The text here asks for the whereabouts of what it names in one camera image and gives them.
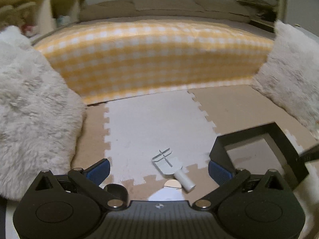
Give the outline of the black computer mouse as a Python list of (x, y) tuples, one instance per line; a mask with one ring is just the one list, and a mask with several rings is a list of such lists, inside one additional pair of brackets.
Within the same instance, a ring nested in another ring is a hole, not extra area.
[(104, 190), (106, 192), (110, 193), (111, 195), (113, 195), (114, 197), (122, 200), (123, 202), (127, 202), (128, 201), (128, 191), (121, 184), (116, 184), (116, 183), (107, 184), (104, 187)]

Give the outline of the black storage box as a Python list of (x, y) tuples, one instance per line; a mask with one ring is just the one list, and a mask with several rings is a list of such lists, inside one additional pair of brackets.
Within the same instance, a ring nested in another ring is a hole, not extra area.
[(209, 157), (235, 175), (240, 168), (253, 175), (275, 169), (292, 190), (309, 174), (297, 150), (274, 122), (218, 136)]

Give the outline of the white slotted plastic tool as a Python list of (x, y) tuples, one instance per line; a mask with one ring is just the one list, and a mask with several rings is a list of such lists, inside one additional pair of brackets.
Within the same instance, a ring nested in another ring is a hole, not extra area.
[(170, 148), (159, 150), (159, 154), (152, 158), (152, 163), (163, 176), (173, 176), (187, 193), (195, 188), (196, 184), (182, 169), (183, 163), (173, 156)]

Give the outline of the white fluffy pillow left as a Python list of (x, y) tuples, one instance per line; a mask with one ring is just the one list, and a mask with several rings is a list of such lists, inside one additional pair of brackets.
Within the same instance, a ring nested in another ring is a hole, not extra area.
[(16, 26), (1, 31), (1, 196), (19, 201), (41, 170), (65, 174), (85, 105)]

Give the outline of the white fluffy pillow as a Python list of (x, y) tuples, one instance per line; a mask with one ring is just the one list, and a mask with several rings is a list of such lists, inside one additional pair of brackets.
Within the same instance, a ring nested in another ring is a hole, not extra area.
[(318, 37), (281, 21), (275, 35), (251, 85), (318, 138)]
[(1, 196), (19, 201), (41, 170), (65, 174), (85, 105), (16, 26), (1, 31)]

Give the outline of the white fluffy pillow right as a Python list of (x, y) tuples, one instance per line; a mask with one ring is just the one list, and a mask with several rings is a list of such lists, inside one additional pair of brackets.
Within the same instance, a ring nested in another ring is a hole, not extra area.
[(281, 21), (275, 35), (251, 85), (318, 138), (318, 37)]

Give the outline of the yellow checkered blanket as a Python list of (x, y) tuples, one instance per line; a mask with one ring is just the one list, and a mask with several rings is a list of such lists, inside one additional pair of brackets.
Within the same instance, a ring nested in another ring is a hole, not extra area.
[(225, 24), (139, 20), (73, 26), (35, 48), (86, 104), (217, 85), (247, 84), (271, 39)]

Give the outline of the beige long cushion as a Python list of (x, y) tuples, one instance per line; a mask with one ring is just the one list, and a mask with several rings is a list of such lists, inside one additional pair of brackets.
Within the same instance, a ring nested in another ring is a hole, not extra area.
[(81, 22), (106, 20), (110, 18), (126, 18), (139, 16), (183, 16), (209, 18), (213, 20), (230, 20), (248, 23), (249, 16), (215, 11), (185, 11), (185, 10), (143, 10), (138, 11), (132, 0), (113, 0), (87, 5), (79, 14)]

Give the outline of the wooden shelf unit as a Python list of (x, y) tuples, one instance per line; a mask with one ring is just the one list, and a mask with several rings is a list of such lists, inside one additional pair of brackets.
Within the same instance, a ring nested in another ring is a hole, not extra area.
[(1, 28), (14, 25), (32, 42), (79, 21), (85, 0), (1, 0)]

